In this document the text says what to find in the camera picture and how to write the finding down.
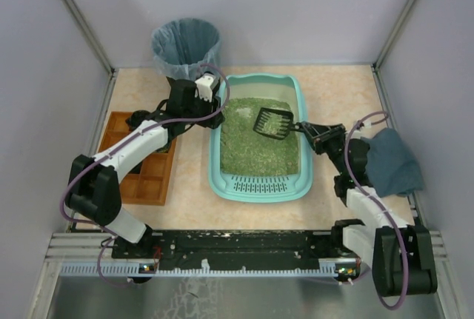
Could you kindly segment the black litter scoop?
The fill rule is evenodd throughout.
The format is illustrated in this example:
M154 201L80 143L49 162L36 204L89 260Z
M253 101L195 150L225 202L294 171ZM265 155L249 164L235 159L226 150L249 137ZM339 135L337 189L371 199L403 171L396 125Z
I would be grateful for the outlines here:
M294 115L291 111L262 107L253 125L253 131L280 141L292 132L301 132L301 128L294 123Z

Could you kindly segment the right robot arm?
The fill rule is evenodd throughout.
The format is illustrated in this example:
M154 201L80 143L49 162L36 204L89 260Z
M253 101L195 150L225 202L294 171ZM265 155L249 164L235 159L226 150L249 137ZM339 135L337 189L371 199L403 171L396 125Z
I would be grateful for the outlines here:
M341 124L302 121L293 129L303 133L316 154L327 155L334 164L336 196L357 216L335 223L336 246L368 265L380 297L432 294L438 278L429 230L410 224L382 200L405 197L423 187L418 162L394 129L365 138L356 134L364 126L358 121L347 131Z

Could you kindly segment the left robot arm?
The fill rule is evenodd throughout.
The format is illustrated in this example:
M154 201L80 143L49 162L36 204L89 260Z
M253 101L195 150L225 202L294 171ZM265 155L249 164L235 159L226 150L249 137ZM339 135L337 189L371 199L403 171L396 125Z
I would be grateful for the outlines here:
M218 97L220 81L205 73L196 81L176 80L168 99L127 136L92 157L73 161L62 205L89 224L137 244L151 229L122 205L120 183L147 156L167 146L194 125L215 129L223 121L224 102Z

